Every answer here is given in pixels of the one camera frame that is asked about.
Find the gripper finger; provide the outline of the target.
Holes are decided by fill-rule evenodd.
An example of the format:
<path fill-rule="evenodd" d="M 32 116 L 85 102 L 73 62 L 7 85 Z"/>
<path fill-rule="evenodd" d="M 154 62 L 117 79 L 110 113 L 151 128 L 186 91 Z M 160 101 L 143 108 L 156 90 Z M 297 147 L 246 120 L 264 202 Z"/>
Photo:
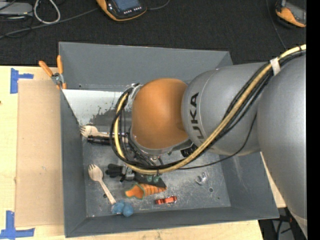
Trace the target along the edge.
<path fill-rule="evenodd" d="M 106 170 L 105 174 L 110 178 L 120 177 L 120 181 L 133 181 L 135 179 L 135 174 L 132 171 L 129 172 L 112 172 L 110 170 Z"/>
<path fill-rule="evenodd" d="M 127 165 L 117 165 L 110 163 L 107 166 L 107 173 L 108 174 L 126 174 L 128 170 L 131 168 Z"/>

